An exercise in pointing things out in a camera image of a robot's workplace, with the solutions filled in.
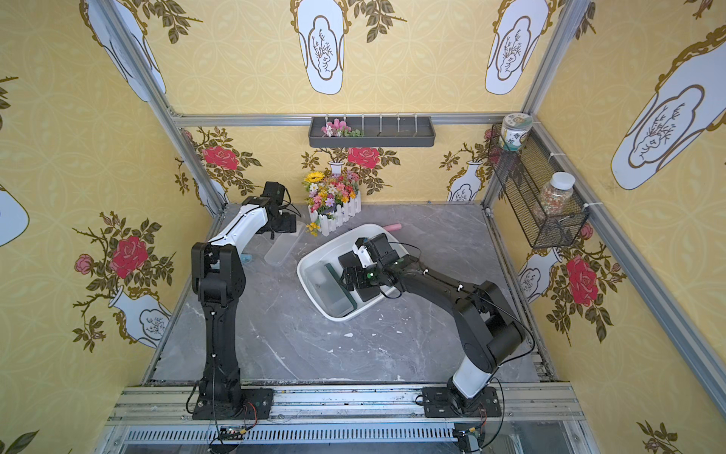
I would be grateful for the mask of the clear plastic pencil case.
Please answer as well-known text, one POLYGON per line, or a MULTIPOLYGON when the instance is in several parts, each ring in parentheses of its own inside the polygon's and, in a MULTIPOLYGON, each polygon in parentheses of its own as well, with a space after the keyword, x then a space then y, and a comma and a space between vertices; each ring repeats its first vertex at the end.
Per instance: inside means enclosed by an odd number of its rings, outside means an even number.
POLYGON ((301 237, 301 232, 279 234, 264 256, 264 261, 270 266, 281 266, 296 248, 301 237))

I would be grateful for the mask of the black pencil case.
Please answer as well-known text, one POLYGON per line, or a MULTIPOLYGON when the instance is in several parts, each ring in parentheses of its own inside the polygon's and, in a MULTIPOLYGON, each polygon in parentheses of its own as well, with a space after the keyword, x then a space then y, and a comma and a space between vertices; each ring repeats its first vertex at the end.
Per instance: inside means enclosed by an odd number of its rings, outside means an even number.
POLYGON ((374 299, 375 297, 378 297, 381 293, 381 289, 378 286, 375 287, 364 287, 364 288, 358 288, 357 294, 360 297, 361 301, 366 303, 370 300, 374 299))

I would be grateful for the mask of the dark green pencil case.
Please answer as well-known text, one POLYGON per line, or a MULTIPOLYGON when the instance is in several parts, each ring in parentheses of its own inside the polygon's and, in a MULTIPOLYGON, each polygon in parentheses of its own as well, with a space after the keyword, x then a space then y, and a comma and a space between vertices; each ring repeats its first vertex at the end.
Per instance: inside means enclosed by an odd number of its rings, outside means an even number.
POLYGON ((345 276, 342 275, 340 278, 338 278, 338 285, 340 286, 341 290, 343 291, 344 296, 347 298, 349 303, 351 304, 353 310, 357 309, 357 301, 353 297, 353 294, 351 293, 348 284, 346 283, 345 276))

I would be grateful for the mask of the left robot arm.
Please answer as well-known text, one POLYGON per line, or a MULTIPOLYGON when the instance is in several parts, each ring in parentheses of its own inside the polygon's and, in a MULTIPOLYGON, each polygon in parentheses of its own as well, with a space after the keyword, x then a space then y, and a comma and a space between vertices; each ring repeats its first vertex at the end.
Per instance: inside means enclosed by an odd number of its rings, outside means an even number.
POLYGON ((295 214, 287 212, 288 194, 281 183, 265 183, 262 194, 247 198, 219 233, 192 247, 192 289, 206 326, 198 389, 202 406, 210 410, 225 406, 239 412, 245 406, 234 346, 237 305, 247 283, 240 255, 257 235, 297 231, 295 214))

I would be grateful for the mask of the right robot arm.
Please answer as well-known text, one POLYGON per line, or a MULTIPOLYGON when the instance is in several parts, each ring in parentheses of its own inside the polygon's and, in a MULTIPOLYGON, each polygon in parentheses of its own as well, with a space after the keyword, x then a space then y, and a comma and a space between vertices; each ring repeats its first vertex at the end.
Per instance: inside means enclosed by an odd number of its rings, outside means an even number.
POLYGON ((477 285, 436 272, 420 257, 398 253, 384 234, 357 238, 338 262, 341 283, 348 291, 392 288, 399 295, 422 297, 453 318, 464 360, 449 388, 463 404, 479 397, 531 335, 497 285, 490 281, 477 285))

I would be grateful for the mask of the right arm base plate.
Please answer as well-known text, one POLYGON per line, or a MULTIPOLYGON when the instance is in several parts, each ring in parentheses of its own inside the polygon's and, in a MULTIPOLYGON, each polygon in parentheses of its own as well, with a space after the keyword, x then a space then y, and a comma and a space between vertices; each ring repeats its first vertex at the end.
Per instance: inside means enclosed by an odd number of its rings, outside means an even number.
POLYGON ((456 388, 425 387, 421 404, 427 418, 500 417, 502 400, 494 387, 486 387, 475 397, 467 398, 456 388))

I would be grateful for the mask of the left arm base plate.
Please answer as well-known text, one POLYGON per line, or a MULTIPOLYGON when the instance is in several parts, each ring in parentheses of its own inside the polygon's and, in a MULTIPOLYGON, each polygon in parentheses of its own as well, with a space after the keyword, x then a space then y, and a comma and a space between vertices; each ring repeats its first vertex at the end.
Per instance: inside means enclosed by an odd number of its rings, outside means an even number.
POLYGON ((266 420, 270 418, 273 390, 243 389, 239 399, 229 401, 200 396, 192 410, 194 420, 266 420))

